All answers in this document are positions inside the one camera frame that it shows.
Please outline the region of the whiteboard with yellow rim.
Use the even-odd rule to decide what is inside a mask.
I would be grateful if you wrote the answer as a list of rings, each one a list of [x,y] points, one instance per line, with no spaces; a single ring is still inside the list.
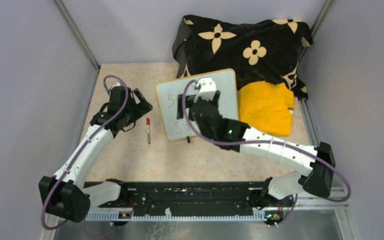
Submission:
[[[197,81],[198,86],[193,83],[187,88],[186,116],[196,130],[199,128],[190,110],[211,118],[239,119],[236,73],[231,68],[159,82],[155,90],[169,140],[195,135],[182,110],[182,96],[191,81]]]

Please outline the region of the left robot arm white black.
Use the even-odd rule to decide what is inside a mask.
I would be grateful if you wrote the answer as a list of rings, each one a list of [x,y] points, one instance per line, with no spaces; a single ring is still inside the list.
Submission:
[[[109,101],[92,117],[86,135],[70,158],[53,176],[43,176],[39,181],[41,214],[79,223],[90,209],[106,203],[126,206],[130,193],[122,188],[120,180],[109,179],[86,187],[86,179],[118,133],[134,128],[136,121],[152,109],[138,88],[112,87]]]

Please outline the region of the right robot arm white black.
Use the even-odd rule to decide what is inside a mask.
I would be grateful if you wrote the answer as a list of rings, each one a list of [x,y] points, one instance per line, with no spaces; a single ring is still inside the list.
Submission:
[[[195,122],[197,135],[221,149],[259,156],[292,168],[293,172],[265,180],[267,188],[261,193],[264,204],[275,206],[285,197],[301,192],[330,197],[336,164],[330,144],[291,143],[247,123],[222,117],[218,111],[219,96],[219,91],[212,100],[179,94],[177,118],[187,117],[189,122]]]

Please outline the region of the red capped marker pen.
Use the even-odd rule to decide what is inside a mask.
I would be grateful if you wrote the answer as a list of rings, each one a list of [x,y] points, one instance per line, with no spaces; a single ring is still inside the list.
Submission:
[[[150,119],[146,118],[146,130],[147,130],[147,144],[151,144],[151,125],[150,125]]]

